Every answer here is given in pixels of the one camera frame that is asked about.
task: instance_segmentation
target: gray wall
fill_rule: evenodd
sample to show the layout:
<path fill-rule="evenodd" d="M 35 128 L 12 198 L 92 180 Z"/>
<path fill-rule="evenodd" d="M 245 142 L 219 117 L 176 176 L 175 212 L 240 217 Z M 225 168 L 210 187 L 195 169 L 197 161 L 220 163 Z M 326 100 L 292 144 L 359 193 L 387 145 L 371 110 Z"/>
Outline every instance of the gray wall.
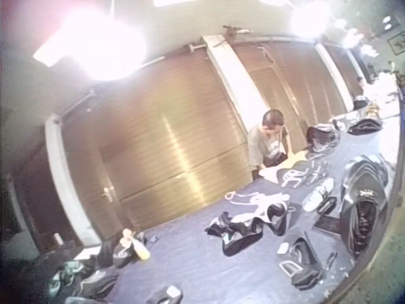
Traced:
<path fill-rule="evenodd" d="M 1 243 L 3 262 L 9 260 L 33 260 L 39 256 L 39 251 L 25 222 L 15 192 L 14 183 L 10 177 L 8 177 L 7 187 L 14 213 L 21 227 L 21 232 L 15 234 L 9 241 Z"/>
<path fill-rule="evenodd" d="M 374 65 L 376 71 L 378 71 L 379 69 L 388 69 L 388 61 L 393 61 L 395 62 L 396 67 L 399 69 L 399 71 L 402 74 L 405 74 L 405 53 L 396 56 L 392 52 L 391 47 L 387 42 L 388 39 L 405 30 L 405 12 L 399 11 L 398 13 L 396 13 L 396 17 L 398 19 L 398 22 L 400 23 L 400 26 L 371 42 L 371 45 L 377 52 L 380 53 L 380 55 L 376 58 L 370 58 L 368 56 L 364 56 L 363 58 L 366 64 L 371 63 L 372 65 Z"/>

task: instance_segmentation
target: ceiling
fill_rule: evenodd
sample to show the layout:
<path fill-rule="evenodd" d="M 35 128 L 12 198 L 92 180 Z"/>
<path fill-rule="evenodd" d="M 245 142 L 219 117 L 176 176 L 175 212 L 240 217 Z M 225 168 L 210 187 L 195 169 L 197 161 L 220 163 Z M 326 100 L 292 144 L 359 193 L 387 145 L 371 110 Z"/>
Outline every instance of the ceiling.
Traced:
<path fill-rule="evenodd" d="M 336 17 L 366 30 L 400 0 L 329 0 Z M 296 4 L 307 0 L 294 0 Z M 153 59 L 202 35 L 224 33 L 223 25 L 252 29 L 255 34 L 290 35 L 289 7 L 258 0 L 196 0 L 155 8 L 153 0 L 116 0 L 116 18 L 137 27 Z M 108 10 L 107 0 L 3 0 L 1 69 L 1 158 L 3 171 L 27 156 L 41 141 L 44 121 L 83 96 L 94 82 L 69 58 L 51 68 L 33 53 L 61 25 L 71 10 L 90 4 Z M 329 30 L 340 39 L 342 33 Z"/>

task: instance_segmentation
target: pipe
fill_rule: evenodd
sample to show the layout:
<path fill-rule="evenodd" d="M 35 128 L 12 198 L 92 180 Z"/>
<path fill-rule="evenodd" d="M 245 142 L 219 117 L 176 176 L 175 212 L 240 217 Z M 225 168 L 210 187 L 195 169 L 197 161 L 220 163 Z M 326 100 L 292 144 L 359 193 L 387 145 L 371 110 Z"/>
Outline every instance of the pipe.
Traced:
<path fill-rule="evenodd" d="M 96 96 L 96 93 L 94 92 L 93 89 L 90 89 L 90 91 L 84 97 L 82 97 L 79 101 L 77 101 L 75 104 L 71 105 L 67 110 L 65 110 L 60 115 L 59 120 L 61 120 L 65 116 L 67 116 L 67 114 L 69 114 L 71 111 L 73 111 L 73 109 L 75 109 L 80 103 L 83 103 L 84 101 L 86 101 L 90 98 L 93 98 L 94 96 Z"/>
<path fill-rule="evenodd" d="M 141 68 L 147 67 L 148 65 L 152 65 L 153 63 L 159 62 L 159 61 L 161 61 L 161 60 L 163 60 L 165 58 L 166 58 L 165 56 L 161 56 L 159 58 L 153 59 L 152 61 L 149 61 L 149 62 L 144 63 L 143 65 L 141 65 L 138 70 L 140 70 Z"/>
<path fill-rule="evenodd" d="M 233 44 L 243 44 L 243 43 L 250 43 L 250 42 L 305 42 L 305 43 L 316 43 L 315 40 L 312 39 L 305 39 L 299 37 L 288 37 L 288 36 L 246 36 L 243 38 L 238 38 L 234 41 Z M 335 46 L 338 48 L 343 48 L 341 45 L 331 42 L 322 42 L 324 46 Z"/>
<path fill-rule="evenodd" d="M 197 49 L 202 49 L 202 48 L 206 48 L 206 47 L 207 47 L 206 44 L 200 44 L 198 46 L 195 46 L 192 43 L 189 44 L 189 48 L 190 48 L 191 53 L 194 53 L 194 51 L 197 50 Z"/>

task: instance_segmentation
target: table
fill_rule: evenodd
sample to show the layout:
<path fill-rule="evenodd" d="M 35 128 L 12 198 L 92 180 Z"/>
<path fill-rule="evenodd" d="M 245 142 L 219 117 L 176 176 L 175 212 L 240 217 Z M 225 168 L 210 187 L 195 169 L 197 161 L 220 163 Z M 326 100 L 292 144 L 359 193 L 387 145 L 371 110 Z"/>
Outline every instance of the table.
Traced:
<path fill-rule="evenodd" d="M 335 151 L 323 160 L 331 162 L 330 176 L 335 179 L 332 195 L 337 197 L 344 167 L 355 156 L 381 153 L 394 168 L 400 167 L 399 172 L 388 168 L 389 184 L 386 192 L 390 198 L 390 219 L 398 192 L 398 174 L 402 174 L 403 166 L 402 152 L 399 153 L 402 151 L 399 149 L 400 118 L 399 115 L 394 115 L 385 118 L 383 122 L 383 130 L 374 134 L 342 134 Z M 292 224 L 308 233 L 320 261 L 324 263 L 331 252 L 338 252 L 338 257 L 322 284 L 307 291 L 299 291 L 290 284 L 290 279 L 277 263 L 277 250 L 284 237 L 275 236 L 267 227 L 263 238 L 257 243 L 235 256 L 226 257 L 221 250 L 221 239 L 208 236 L 204 229 L 224 211 L 234 216 L 252 212 L 254 207 L 233 205 L 221 199 L 197 212 L 146 231 L 148 238 L 159 236 L 159 241 L 149 247 L 150 259 L 125 267 L 108 300 L 114 304 L 143 304 L 153 292 L 171 284 L 184 292 L 182 304 L 312 304 L 338 296 L 367 266 L 387 225 L 375 233 L 369 251 L 355 265 L 339 237 L 312 229 L 318 215 L 302 210 L 301 201 L 315 187 L 316 185 L 282 189 L 279 185 L 261 179 L 237 192 L 249 194 L 257 191 L 266 195 L 283 192 L 290 195 L 290 201 L 297 208 Z M 339 217 L 336 214 L 338 209 L 339 204 L 331 216 Z"/>

